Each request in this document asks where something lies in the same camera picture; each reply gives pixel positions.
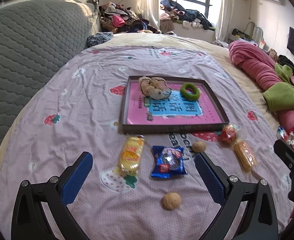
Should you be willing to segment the orange cracker pack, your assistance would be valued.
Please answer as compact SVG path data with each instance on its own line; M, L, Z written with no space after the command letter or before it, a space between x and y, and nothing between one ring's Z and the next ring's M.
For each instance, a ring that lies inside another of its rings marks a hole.
M256 155L246 141L236 142L234 151L246 171L250 171L256 165Z

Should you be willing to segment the red clear snack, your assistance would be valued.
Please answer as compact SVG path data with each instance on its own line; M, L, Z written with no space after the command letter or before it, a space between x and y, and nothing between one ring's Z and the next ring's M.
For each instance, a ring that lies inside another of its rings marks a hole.
M232 144L237 139L237 134L240 128L235 124L229 124L225 126L220 135L221 142L225 144Z

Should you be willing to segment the walnut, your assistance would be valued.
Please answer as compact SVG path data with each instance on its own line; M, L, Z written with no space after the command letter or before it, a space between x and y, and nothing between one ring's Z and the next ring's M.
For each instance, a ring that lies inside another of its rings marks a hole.
M169 192L162 199L163 207L167 210L174 210L182 204L182 198L176 192Z
M200 140L195 141L191 146L193 152L200 153L205 152L206 150L206 143Z

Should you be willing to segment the blue oreo cookie packet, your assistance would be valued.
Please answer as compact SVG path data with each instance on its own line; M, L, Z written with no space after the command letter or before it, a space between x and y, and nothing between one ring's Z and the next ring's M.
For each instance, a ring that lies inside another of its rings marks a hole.
M153 146L155 166L151 172L152 178L169 179L173 176L185 175L184 148Z

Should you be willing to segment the yellow cake snack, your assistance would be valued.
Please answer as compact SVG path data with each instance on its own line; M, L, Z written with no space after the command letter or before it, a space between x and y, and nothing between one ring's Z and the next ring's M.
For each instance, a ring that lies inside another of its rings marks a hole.
M144 144L145 138L143 135L126 138L116 166L120 174L137 176Z

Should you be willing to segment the green fleece garment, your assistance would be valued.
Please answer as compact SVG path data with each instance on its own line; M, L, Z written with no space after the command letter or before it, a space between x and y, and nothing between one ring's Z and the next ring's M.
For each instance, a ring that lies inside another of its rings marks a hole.
M275 64L275 72L281 82L271 85L265 92L263 97L271 112L294 109L294 85L291 81L293 70L288 65Z

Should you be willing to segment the pink rolled blanket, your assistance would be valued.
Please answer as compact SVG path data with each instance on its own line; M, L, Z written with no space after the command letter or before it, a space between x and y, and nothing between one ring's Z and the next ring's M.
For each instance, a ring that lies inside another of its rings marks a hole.
M251 77L263 92L271 85L281 82L275 72L276 62L263 50L248 42L232 42L229 45L229 57L232 63ZM272 113L276 114L280 125L286 131L294 127L294 109Z

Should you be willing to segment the small bedside desk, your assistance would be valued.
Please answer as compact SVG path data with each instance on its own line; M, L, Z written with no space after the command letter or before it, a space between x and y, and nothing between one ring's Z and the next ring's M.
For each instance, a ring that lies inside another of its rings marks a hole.
M231 43L234 41L248 42L249 44L255 45L260 49L266 48L266 42L261 28L254 28L252 34L247 34L238 29L234 29L230 34L228 34L228 42Z

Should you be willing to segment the pink strawberry print bedsheet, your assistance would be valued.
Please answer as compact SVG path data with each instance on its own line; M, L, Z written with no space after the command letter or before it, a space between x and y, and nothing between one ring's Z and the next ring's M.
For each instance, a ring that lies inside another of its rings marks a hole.
M275 140L257 105L204 51L87 49L20 113L0 164L0 232L11 239L22 182L47 182L90 152L60 194L89 238L198 239L220 206L195 168L197 141L226 174L268 182L282 231L293 203Z

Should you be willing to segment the beige organza scrunchie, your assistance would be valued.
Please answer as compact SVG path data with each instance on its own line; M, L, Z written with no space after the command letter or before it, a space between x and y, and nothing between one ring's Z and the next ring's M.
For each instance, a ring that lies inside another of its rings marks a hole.
M138 84L142 94L153 100L167 99L172 92L172 89L167 85L166 80L161 77L149 78L143 76L139 78Z

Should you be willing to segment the dark shallow box tray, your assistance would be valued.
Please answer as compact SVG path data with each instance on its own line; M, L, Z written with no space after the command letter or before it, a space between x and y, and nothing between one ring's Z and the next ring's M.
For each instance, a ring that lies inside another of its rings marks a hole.
M204 80L165 76L171 94L167 99L147 98L139 89L139 76L130 76L122 102L120 123L126 134L191 133L220 131L229 124L216 94ZM180 93L185 83L200 91L197 101Z

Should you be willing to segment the right cream curtain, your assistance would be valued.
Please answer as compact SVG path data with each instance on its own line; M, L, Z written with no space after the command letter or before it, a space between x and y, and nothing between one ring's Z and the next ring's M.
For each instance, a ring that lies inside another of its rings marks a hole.
M216 40L225 41L231 24L235 0L218 0L219 15L215 26Z

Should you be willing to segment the cream curtain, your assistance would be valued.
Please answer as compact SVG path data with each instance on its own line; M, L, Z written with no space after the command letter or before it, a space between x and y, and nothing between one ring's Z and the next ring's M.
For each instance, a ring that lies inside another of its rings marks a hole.
M137 0L138 11L155 29L159 29L159 0Z
M218 0L219 15L215 26L216 40L225 41L231 24L235 0Z

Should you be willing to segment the dark blue patterned cloth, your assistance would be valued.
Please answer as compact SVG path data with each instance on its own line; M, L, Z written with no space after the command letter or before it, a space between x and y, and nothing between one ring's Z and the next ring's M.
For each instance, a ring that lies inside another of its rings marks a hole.
M87 38L86 46L87 48L97 46L111 40L113 37L114 35L112 32L96 33Z

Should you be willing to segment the left cream curtain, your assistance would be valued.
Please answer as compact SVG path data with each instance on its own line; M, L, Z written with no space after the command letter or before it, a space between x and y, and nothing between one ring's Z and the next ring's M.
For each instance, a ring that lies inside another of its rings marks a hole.
M159 0L137 0L138 11L155 29L159 29Z

